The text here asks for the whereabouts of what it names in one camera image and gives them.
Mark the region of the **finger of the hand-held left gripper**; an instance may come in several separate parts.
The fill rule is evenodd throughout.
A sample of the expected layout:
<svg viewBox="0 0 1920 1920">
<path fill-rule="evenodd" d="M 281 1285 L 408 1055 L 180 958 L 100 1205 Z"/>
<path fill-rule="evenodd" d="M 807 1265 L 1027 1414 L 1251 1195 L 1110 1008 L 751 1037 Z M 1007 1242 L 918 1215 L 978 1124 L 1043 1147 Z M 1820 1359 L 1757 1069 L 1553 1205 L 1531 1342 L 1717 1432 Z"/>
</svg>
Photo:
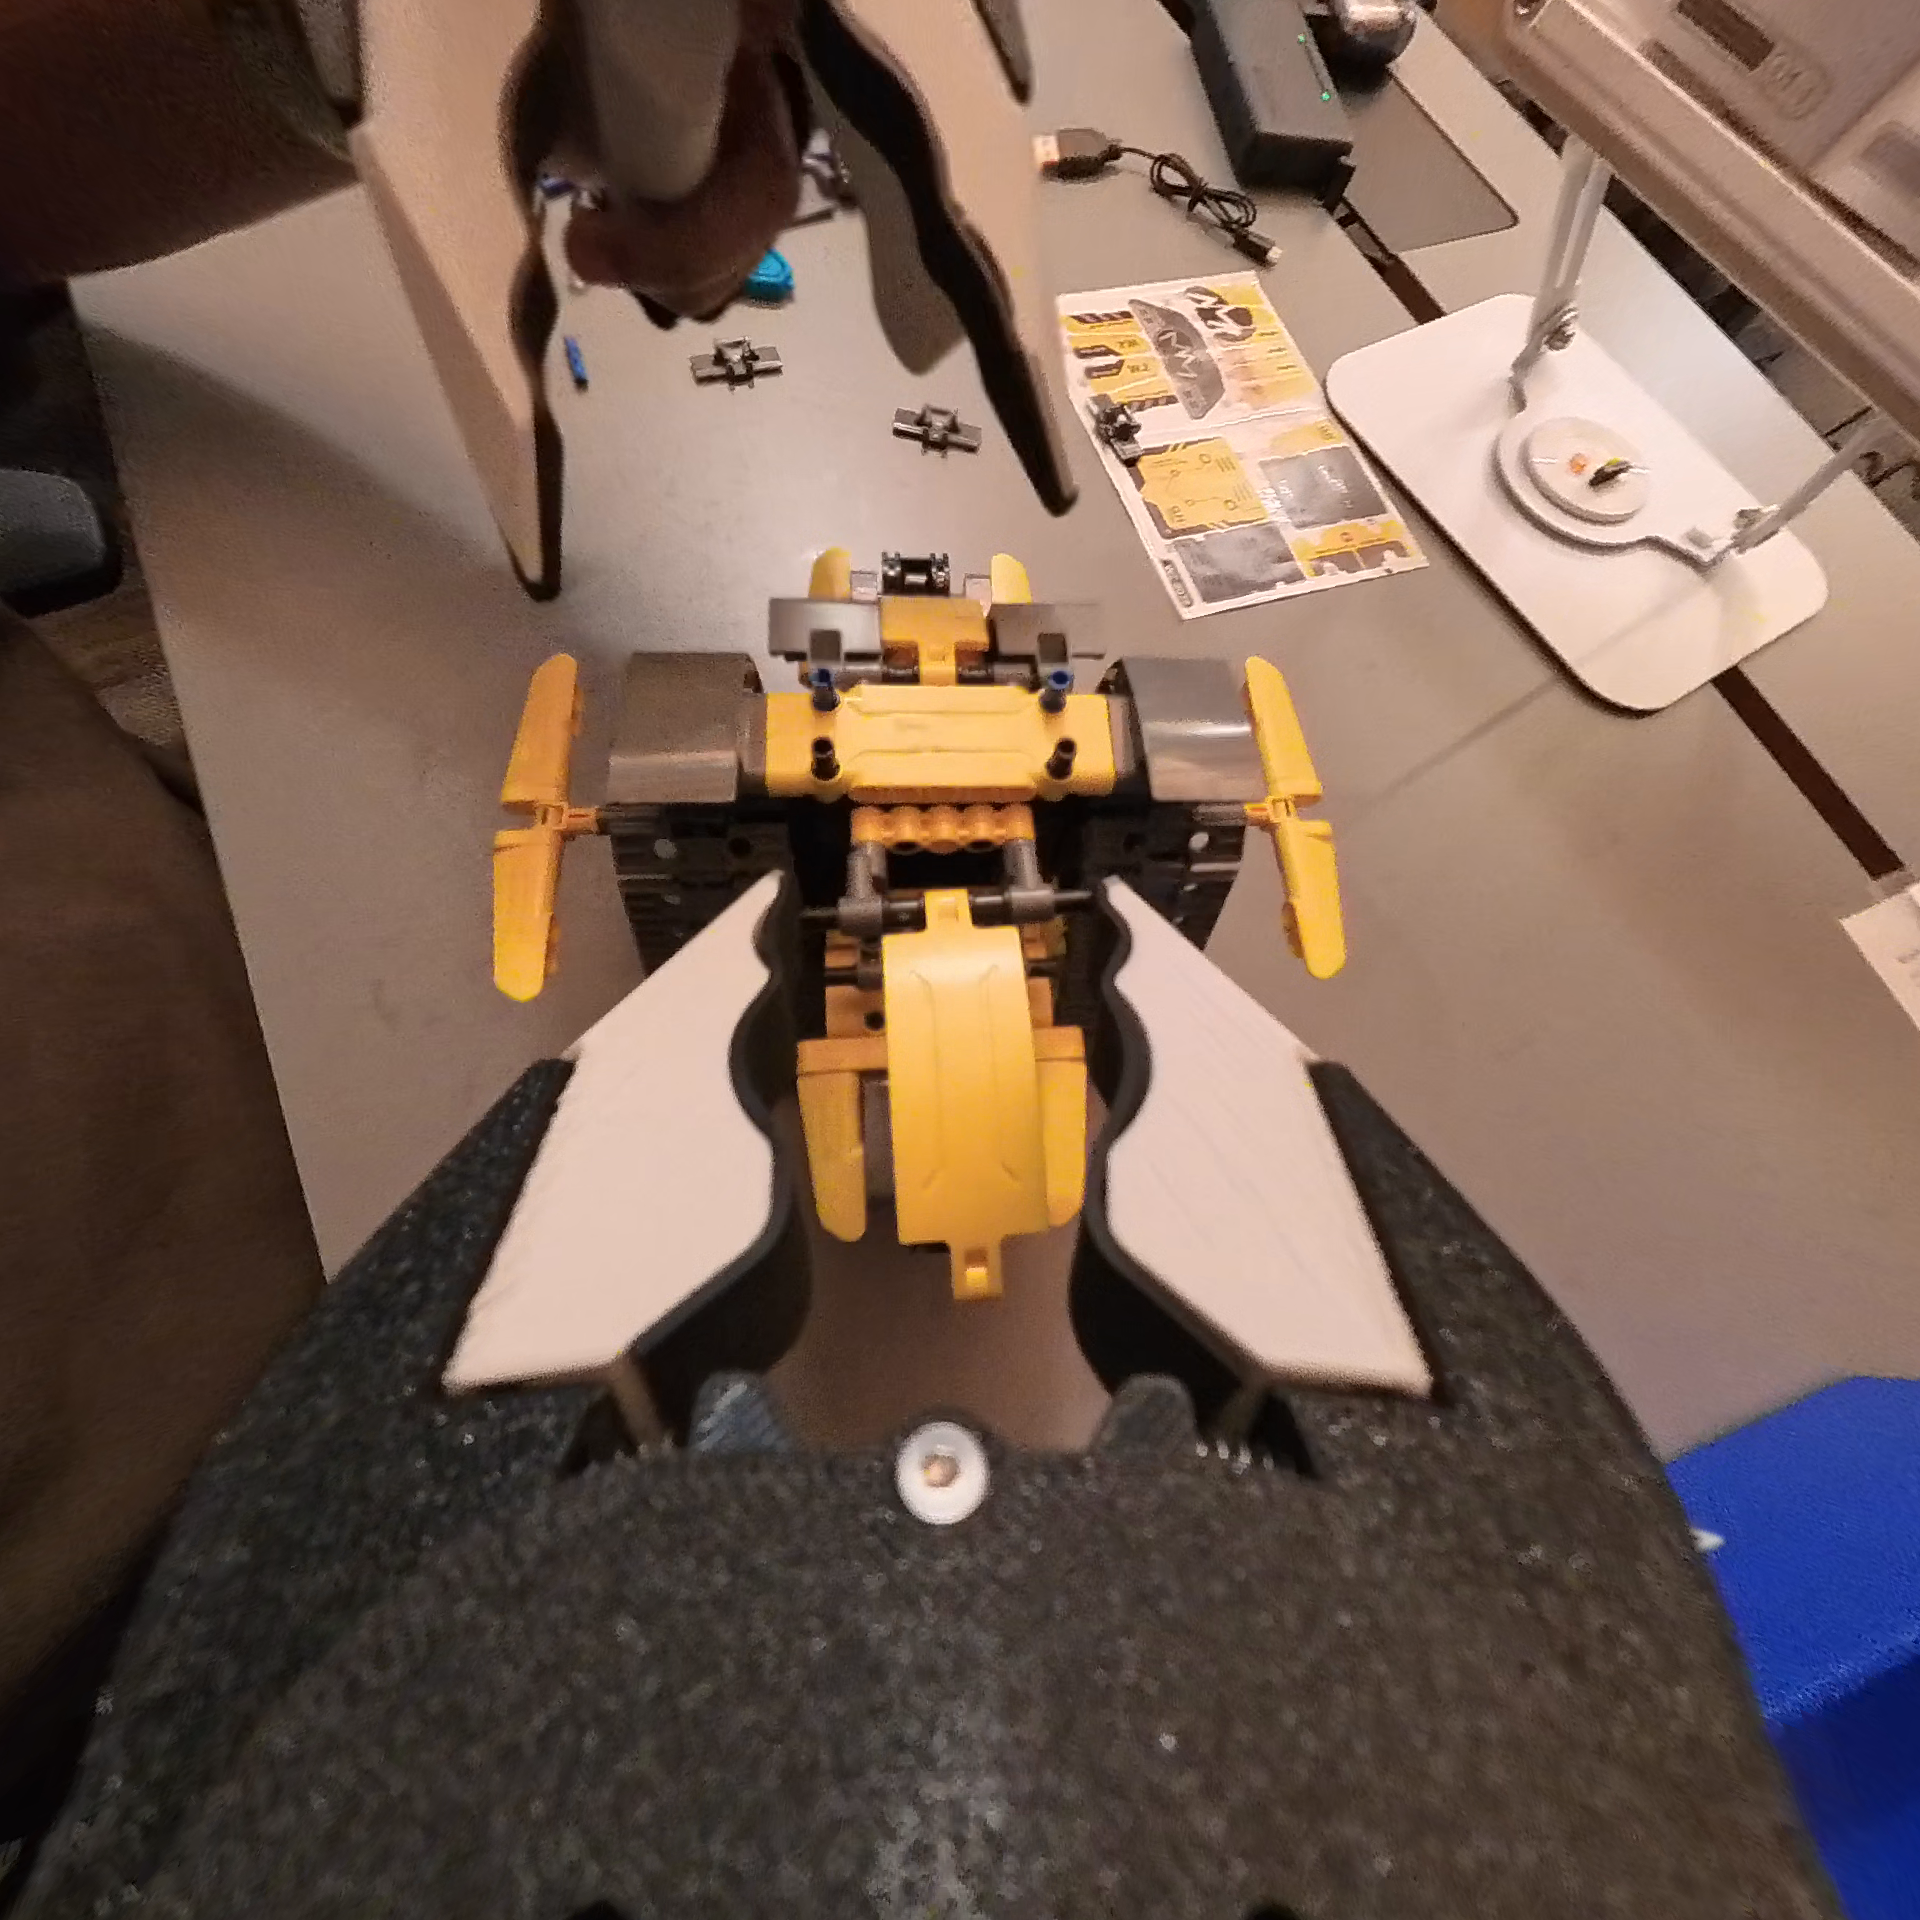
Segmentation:
<svg viewBox="0 0 1920 1920">
<path fill-rule="evenodd" d="M 966 337 L 1043 509 L 1073 512 L 1021 4 L 808 4 L 807 68 L 870 221 L 896 354 L 927 371 Z"/>
<path fill-rule="evenodd" d="M 506 557 L 564 587 L 564 439 L 546 392 L 554 285 L 501 99 L 453 75 L 368 84 L 354 162 Z"/>
</svg>

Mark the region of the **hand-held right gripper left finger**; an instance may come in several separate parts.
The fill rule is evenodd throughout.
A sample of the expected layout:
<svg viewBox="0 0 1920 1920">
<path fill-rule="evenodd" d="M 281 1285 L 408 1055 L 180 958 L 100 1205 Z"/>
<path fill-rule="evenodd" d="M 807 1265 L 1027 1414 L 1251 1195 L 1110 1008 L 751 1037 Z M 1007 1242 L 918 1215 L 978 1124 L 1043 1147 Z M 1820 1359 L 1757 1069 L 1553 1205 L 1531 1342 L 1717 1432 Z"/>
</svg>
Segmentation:
<svg viewBox="0 0 1920 1920">
<path fill-rule="evenodd" d="M 793 928 L 793 879 L 754 879 L 564 1052 L 446 1394 L 606 1387 L 686 1441 L 708 1381 L 761 1374 L 796 1341 L 800 1222 L 773 1127 L 796 1078 Z"/>
</svg>

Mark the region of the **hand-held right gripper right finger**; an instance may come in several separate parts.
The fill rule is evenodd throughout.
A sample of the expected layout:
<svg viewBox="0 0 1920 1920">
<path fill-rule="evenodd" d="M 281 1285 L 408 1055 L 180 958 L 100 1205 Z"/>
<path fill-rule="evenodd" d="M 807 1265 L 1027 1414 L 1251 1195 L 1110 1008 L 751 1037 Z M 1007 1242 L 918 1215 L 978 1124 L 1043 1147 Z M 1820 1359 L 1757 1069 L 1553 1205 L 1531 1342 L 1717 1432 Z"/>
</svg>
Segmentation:
<svg viewBox="0 0 1920 1920">
<path fill-rule="evenodd" d="M 1314 1081 L 1321 1057 L 1123 879 L 1096 888 L 1080 1355 L 1200 1432 L 1296 1391 L 1431 1405 L 1437 1365 Z"/>
</svg>

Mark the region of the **yellow tracked brick vehicle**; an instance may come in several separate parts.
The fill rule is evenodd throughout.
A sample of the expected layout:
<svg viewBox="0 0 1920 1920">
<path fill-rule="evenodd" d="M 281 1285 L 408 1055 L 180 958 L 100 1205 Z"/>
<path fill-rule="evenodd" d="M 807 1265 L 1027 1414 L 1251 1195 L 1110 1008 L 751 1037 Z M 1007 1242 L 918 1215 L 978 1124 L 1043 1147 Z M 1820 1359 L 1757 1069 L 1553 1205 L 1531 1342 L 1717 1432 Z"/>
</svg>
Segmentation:
<svg viewBox="0 0 1920 1920">
<path fill-rule="evenodd" d="M 1248 831 L 1270 841 L 1284 931 L 1307 972 L 1348 958 L 1336 835 L 1278 667 L 1104 664 L 1074 642 L 1088 605 L 1036 601 L 1008 555 L 983 588 L 953 588 L 947 555 L 883 555 L 874 578 L 840 545 L 807 597 L 768 608 L 768 682 L 747 654 L 636 654 L 601 804 L 578 804 L 584 678 L 538 667 L 501 782 L 493 848 L 493 978 L 538 998 L 561 942 L 564 852 L 613 841 L 650 972 L 754 879 L 800 897 L 798 1094 L 824 1228 L 870 1228 L 870 1124 L 886 1102 L 880 942 L 923 927 L 934 888 L 963 888 L 978 927 L 1017 927 L 1048 1019 L 1083 1031 L 1088 914 L 1123 879 L 1191 945 L 1236 888 Z"/>
</svg>

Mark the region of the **person's left forearm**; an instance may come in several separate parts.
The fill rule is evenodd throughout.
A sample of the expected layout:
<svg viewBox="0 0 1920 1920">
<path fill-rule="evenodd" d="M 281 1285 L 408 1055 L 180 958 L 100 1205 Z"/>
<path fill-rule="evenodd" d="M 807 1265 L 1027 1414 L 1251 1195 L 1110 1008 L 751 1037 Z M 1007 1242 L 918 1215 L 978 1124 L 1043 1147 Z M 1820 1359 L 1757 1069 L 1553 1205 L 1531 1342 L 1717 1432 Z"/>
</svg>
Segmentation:
<svg viewBox="0 0 1920 1920">
<path fill-rule="evenodd" d="M 184 252 L 380 169 L 501 169 L 526 12 L 6 4 L 4 285 Z"/>
</svg>

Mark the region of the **person's left hand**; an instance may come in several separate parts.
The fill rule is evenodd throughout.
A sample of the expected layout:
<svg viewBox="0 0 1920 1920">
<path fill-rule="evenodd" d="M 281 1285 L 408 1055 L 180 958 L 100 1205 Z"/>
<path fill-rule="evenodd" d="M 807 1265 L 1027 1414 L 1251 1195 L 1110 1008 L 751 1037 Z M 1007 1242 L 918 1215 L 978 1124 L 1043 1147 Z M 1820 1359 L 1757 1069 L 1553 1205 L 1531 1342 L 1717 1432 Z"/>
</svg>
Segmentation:
<svg viewBox="0 0 1920 1920">
<path fill-rule="evenodd" d="M 564 235 L 568 268 L 587 285 L 630 292 L 661 328 L 716 321 L 796 217 L 811 131 L 800 7 L 744 4 L 706 178 L 674 202 L 576 212 Z"/>
</svg>

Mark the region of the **yellow grey sticker sheet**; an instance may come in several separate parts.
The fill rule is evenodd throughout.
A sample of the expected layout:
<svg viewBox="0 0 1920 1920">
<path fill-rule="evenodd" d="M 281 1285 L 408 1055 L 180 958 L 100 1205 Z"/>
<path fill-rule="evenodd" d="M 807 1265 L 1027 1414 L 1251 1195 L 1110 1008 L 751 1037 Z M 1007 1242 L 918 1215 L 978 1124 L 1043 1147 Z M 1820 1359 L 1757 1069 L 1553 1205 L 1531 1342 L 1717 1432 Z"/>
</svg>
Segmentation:
<svg viewBox="0 0 1920 1920">
<path fill-rule="evenodd" d="M 1258 274 L 1057 297 L 1063 395 L 1187 619 L 1426 564 Z"/>
</svg>

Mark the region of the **black desk mat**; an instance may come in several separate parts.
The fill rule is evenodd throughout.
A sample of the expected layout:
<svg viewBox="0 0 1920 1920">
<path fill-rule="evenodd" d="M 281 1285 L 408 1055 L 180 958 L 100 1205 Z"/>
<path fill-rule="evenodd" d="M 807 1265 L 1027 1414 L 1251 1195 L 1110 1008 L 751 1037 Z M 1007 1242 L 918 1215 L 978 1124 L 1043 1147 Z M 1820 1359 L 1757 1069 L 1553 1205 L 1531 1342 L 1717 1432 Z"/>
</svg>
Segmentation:
<svg viewBox="0 0 1920 1920">
<path fill-rule="evenodd" d="M 1386 254 L 1418 254 L 1517 227 L 1516 205 L 1444 121 L 1447 84 L 1476 77 L 1447 32 L 1424 21 L 1388 65 L 1328 59 L 1348 114 L 1351 178 L 1338 212 Z"/>
</svg>

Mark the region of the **white book stand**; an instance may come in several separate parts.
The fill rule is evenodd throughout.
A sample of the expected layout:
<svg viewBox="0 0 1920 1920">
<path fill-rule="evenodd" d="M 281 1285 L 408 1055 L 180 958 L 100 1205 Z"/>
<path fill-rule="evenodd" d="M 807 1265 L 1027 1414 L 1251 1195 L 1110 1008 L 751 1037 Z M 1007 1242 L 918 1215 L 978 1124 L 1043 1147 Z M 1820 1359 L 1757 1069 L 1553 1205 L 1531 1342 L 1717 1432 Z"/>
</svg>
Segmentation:
<svg viewBox="0 0 1920 1920">
<path fill-rule="evenodd" d="M 1873 419 L 1918 434 L 1916 4 L 1464 4 L 1464 34 L 1566 131 L 1531 297 L 1340 358 L 1326 398 L 1584 691 L 1663 711 L 1811 624 L 1797 518 L 1760 501 L 1584 328 L 1626 184 Z"/>
</svg>

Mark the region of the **printed paper sheet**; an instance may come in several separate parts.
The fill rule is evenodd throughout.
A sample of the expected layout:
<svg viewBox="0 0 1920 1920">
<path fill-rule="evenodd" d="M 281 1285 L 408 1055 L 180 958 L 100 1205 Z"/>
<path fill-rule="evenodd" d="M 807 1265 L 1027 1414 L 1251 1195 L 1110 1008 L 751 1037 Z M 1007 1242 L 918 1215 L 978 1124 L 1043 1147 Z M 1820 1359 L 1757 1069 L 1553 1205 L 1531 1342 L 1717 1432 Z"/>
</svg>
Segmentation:
<svg viewBox="0 0 1920 1920">
<path fill-rule="evenodd" d="M 1900 1014 L 1918 1029 L 1918 879 L 1841 919 Z"/>
</svg>

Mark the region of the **blue plastic bin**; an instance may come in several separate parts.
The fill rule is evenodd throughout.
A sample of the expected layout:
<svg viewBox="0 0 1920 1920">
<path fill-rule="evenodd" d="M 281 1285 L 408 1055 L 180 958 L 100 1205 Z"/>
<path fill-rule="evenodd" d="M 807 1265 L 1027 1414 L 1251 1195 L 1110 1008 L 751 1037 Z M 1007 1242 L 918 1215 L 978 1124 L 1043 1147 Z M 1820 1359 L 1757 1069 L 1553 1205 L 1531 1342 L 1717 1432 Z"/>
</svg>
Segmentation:
<svg viewBox="0 0 1920 1920">
<path fill-rule="evenodd" d="M 1830 1384 L 1666 1474 L 1844 1912 L 1916 1918 L 1918 1381 Z"/>
</svg>

